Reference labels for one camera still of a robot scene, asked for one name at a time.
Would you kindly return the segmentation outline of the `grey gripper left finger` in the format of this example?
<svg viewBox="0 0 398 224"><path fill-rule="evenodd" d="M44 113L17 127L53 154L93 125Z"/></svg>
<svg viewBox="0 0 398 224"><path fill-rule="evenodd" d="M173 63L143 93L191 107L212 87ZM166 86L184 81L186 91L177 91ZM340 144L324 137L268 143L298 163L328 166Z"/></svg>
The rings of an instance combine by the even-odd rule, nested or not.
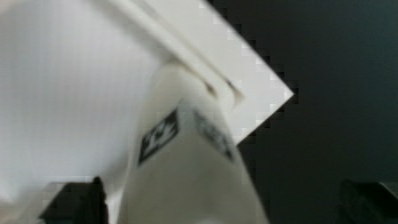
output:
<svg viewBox="0 0 398 224"><path fill-rule="evenodd" d="M101 178L69 182L40 212L44 224L108 224L106 193Z"/></svg>

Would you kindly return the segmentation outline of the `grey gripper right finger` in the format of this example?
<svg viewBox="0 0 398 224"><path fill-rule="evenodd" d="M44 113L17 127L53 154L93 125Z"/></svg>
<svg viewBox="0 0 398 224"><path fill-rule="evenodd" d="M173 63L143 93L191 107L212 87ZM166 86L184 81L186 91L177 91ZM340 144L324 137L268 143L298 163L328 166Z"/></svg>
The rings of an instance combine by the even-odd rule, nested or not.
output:
<svg viewBox="0 0 398 224"><path fill-rule="evenodd" d="M398 224L398 182L340 182L335 224Z"/></svg>

